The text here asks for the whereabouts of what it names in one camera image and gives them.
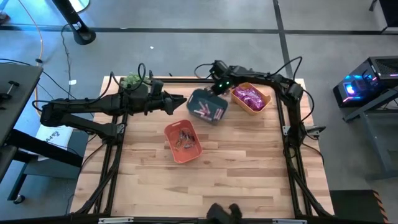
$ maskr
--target white paper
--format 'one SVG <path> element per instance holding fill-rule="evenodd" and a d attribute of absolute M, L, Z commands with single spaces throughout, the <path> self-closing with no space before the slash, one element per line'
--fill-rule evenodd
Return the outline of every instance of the white paper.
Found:
<path fill-rule="evenodd" d="M 67 150 L 68 142 L 70 136 L 72 135 L 73 128 L 66 126 L 59 127 L 46 127 L 44 125 L 40 125 L 39 130 L 37 131 L 36 138 L 42 141 L 47 141 L 52 144 L 58 145 L 60 149 Z M 39 155 L 37 158 L 38 161 L 42 161 L 48 159 L 44 156 Z"/>

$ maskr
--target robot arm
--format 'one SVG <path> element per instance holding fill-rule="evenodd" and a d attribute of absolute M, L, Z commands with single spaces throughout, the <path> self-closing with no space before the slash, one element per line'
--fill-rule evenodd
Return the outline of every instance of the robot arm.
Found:
<path fill-rule="evenodd" d="M 220 95 L 229 88 L 245 82 L 266 85 L 273 88 L 275 94 L 278 95 L 287 107 L 290 121 L 290 129 L 287 133 L 289 143 L 292 147 L 300 147 L 306 136 L 306 130 L 300 114 L 300 101 L 303 96 L 303 88 L 299 84 L 279 74 L 254 72 L 240 66 L 227 67 L 219 60 L 213 63 L 210 73 L 215 81 L 210 91 L 215 95 Z"/>
<path fill-rule="evenodd" d="M 162 87 L 162 82 L 154 80 L 150 93 L 146 85 L 141 85 L 134 91 L 126 89 L 100 99 L 53 100 L 42 107 L 40 122 L 48 127 L 65 125 L 96 133 L 104 143 L 116 144 L 125 124 L 99 124 L 72 114 L 100 112 L 110 116 L 121 116 L 125 113 L 133 115 L 144 112 L 147 115 L 154 110 L 163 110 L 171 115 L 187 99 L 182 95 L 168 94 L 162 91 Z"/>

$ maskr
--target purple items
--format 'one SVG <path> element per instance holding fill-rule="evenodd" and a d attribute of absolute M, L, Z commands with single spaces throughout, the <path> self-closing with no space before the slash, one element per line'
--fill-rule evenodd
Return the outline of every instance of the purple items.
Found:
<path fill-rule="evenodd" d="M 254 111 L 260 111 L 266 105 L 261 95 L 254 88 L 243 89 L 238 86 L 235 88 L 234 94 Z"/>

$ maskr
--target computer tower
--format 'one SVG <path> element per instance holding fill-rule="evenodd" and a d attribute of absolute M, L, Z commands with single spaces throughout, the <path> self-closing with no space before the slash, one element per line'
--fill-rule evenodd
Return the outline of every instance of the computer tower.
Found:
<path fill-rule="evenodd" d="M 339 107 L 363 106 L 398 85 L 398 56 L 369 57 L 333 88 Z"/>

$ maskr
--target green object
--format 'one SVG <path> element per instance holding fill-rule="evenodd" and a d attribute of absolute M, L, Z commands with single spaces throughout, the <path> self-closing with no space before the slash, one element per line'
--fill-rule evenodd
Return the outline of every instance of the green object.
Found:
<path fill-rule="evenodd" d="M 124 78 L 124 80 L 121 82 L 121 84 L 124 88 L 127 88 L 128 85 L 131 85 L 134 87 L 136 84 L 138 84 L 140 82 L 141 82 L 141 79 L 139 78 L 139 75 L 133 74 L 132 72 L 130 72 L 130 74 L 126 78 Z M 147 77 L 145 77 L 144 83 L 150 83 L 150 80 Z"/>

